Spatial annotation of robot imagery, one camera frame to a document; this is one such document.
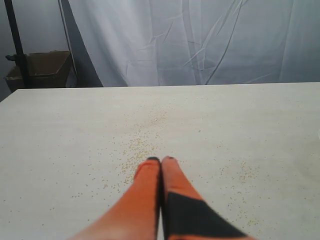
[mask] metal stand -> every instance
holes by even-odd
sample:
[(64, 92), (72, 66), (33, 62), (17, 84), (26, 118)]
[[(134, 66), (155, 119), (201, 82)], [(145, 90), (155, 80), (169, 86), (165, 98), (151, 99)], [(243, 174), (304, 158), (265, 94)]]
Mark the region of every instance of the metal stand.
[(16, 54), (7, 55), (7, 56), (5, 56), (5, 58), (8, 59), (9, 61), (15, 62), (15, 64), (20, 68), (20, 72), (21, 72), (24, 86), (26, 88), (30, 88), (31, 81), (30, 81), (30, 76), (29, 76), (29, 71), (28, 71), (28, 63), (27, 63), (27, 58), (24, 54), (24, 50), (22, 48), (21, 40), (20, 40), (20, 35), (19, 35), (18, 26), (17, 26), (14, 6), (12, 4), (12, 0), (4, 0), (4, 4), (5, 4), (5, 8), (6, 8), (6, 14), (9, 19), (12, 38), (13, 38), (14, 47), (15, 47), (15, 51), (16, 51)]

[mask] white table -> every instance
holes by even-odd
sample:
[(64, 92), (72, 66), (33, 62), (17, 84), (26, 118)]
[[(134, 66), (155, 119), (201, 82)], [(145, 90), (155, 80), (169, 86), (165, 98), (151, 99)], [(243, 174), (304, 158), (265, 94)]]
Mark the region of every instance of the white table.
[(320, 83), (18, 90), (0, 103), (0, 239), (72, 236), (165, 155), (252, 236), (318, 239), (319, 131)]

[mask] brown box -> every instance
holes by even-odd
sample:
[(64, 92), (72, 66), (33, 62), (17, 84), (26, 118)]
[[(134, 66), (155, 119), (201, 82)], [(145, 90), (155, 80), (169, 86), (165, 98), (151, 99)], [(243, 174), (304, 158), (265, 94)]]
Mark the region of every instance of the brown box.
[[(65, 88), (72, 57), (70, 51), (30, 53), (26, 56), (33, 89)], [(15, 66), (4, 78), (11, 92), (24, 89), (20, 69)]]

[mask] white backdrop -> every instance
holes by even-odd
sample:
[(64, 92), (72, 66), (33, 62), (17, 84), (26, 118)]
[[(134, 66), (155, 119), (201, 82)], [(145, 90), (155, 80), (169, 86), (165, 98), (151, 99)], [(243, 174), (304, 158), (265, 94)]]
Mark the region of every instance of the white backdrop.
[(105, 87), (320, 81), (319, 0), (69, 0)]

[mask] gray wall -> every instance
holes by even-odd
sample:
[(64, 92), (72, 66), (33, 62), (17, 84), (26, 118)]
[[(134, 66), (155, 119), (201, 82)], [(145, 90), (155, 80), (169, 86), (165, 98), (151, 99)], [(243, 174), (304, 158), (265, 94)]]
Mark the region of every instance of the gray wall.
[[(12, 1), (25, 53), (69, 50), (58, 0)], [(0, 101), (2, 101), (10, 94), (3, 78), (14, 66), (14, 63), (5, 59), (5, 55), (15, 53), (3, 0), (0, 0), (0, 33)]]

